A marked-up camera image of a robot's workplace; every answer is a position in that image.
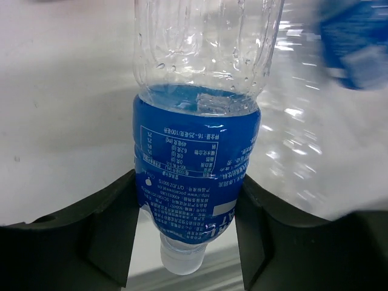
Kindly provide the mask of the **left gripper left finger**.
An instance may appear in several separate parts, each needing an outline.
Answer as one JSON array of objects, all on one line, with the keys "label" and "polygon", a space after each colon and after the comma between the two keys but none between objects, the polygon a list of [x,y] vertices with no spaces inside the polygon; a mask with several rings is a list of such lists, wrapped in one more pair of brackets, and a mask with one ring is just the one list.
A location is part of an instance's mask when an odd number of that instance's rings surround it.
[{"label": "left gripper left finger", "polygon": [[1,227],[1,289],[123,289],[138,215],[130,171],[64,209]]}]

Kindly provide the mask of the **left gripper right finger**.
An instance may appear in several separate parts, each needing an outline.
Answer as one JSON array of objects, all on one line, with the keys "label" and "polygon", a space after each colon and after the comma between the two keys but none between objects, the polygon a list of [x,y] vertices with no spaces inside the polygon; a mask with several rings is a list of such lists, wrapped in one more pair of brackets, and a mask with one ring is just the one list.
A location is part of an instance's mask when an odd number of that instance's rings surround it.
[{"label": "left gripper right finger", "polygon": [[385,211],[328,221],[245,177],[235,218],[246,290],[387,289]]}]

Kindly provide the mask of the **blue label bottle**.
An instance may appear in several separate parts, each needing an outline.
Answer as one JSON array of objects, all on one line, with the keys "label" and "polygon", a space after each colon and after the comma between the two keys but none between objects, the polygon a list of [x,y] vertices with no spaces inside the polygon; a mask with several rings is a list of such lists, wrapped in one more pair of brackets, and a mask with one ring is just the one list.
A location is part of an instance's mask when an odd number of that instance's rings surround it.
[{"label": "blue label bottle", "polygon": [[233,221],[282,1],[136,1],[136,192],[177,275]]}]

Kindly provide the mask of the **blue label bottle cap down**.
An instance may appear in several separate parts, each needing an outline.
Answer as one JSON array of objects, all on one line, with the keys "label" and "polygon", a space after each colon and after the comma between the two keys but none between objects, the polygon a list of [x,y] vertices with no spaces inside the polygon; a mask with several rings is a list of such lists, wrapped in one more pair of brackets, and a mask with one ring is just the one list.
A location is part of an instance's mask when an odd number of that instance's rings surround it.
[{"label": "blue label bottle cap down", "polygon": [[321,1],[319,32],[328,74],[352,90],[387,85],[387,1]]}]

